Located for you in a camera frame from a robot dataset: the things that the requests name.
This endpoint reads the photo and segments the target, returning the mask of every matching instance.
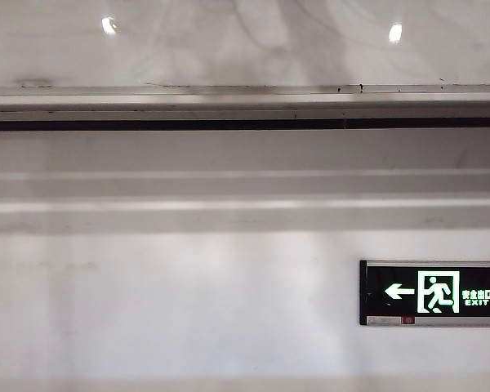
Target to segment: white arrow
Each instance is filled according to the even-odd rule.
[[[413,288],[400,288],[401,283],[394,283],[389,288],[385,290],[385,292],[392,298],[393,300],[400,300],[401,297],[399,294],[413,294],[416,292]]]

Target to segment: glossy ceiling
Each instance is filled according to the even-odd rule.
[[[360,83],[490,84],[490,0],[0,0],[0,87]]]

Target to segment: red indicator light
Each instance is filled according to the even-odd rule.
[[[401,316],[401,324],[415,324],[416,318],[414,316]]]

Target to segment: emergency exit sign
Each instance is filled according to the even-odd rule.
[[[362,325],[490,326],[490,262],[361,261]]]

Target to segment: horizontal beam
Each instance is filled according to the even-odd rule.
[[[0,91],[0,121],[266,120],[334,118],[490,118],[490,88],[439,92],[297,92],[287,88],[227,87],[208,92],[51,89]]]

